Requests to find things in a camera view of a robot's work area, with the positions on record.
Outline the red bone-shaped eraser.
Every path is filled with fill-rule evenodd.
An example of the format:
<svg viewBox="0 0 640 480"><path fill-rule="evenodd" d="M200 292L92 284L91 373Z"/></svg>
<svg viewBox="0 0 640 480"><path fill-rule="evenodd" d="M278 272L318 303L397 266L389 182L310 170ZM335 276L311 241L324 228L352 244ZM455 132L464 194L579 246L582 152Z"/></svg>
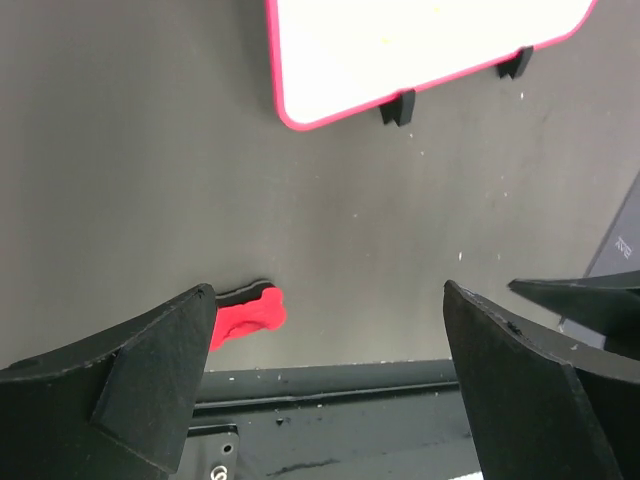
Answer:
<svg viewBox="0 0 640 480"><path fill-rule="evenodd" d="M216 320L209 346L213 352L230 340L262 330L275 331L287 319L282 290L267 279L216 295Z"/></svg>

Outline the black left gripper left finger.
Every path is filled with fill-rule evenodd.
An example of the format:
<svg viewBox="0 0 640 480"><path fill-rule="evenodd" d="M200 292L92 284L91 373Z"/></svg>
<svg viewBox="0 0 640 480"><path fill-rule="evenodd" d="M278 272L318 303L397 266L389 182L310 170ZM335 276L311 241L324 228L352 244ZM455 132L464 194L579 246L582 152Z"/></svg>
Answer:
<svg viewBox="0 0 640 480"><path fill-rule="evenodd" d="M217 313L208 284L1 371L4 479L176 473Z"/></svg>

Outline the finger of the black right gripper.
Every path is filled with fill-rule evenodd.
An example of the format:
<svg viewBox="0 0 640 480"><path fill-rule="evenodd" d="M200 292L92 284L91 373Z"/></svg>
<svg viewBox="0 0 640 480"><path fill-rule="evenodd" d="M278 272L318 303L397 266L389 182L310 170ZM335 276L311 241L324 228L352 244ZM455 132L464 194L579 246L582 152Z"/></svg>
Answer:
<svg viewBox="0 0 640 480"><path fill-rule="evenodd" d="M603 349L639 357L639 272L565 280L515 279L511 291L605 337Z"/></svg>

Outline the pink framed whiteboard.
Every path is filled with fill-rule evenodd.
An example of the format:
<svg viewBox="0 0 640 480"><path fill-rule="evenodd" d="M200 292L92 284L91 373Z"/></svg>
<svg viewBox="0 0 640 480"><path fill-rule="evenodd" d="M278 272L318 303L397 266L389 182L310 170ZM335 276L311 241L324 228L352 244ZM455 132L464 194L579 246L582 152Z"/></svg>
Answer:
<svg viewBox="0 0 640 480"><path fill-rule="evenodd" d="M268 1L275 110L308 131L575 34L593 1Z"/></svg>

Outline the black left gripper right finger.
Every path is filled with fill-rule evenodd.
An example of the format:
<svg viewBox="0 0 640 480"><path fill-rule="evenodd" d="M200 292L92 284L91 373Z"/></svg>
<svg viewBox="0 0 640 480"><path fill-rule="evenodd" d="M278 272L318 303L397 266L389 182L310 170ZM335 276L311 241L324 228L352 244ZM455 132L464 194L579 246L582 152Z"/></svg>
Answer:
<svg viewBox="0 0 640 480"><path fill-rule="evenodd" d="M639 357L518 316L454 281L443 317L487 479L635 479Z"/></svg>

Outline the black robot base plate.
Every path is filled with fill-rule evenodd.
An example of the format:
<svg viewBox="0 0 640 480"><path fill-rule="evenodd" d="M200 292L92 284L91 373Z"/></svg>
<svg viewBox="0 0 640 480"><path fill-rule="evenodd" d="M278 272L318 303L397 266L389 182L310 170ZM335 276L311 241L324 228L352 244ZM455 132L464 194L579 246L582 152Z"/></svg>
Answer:
<svg viewBox="0 0 640 480"><path fill-rule="evenodd" d="M208 372L181 479L474 479L449 360Z"/></svg>

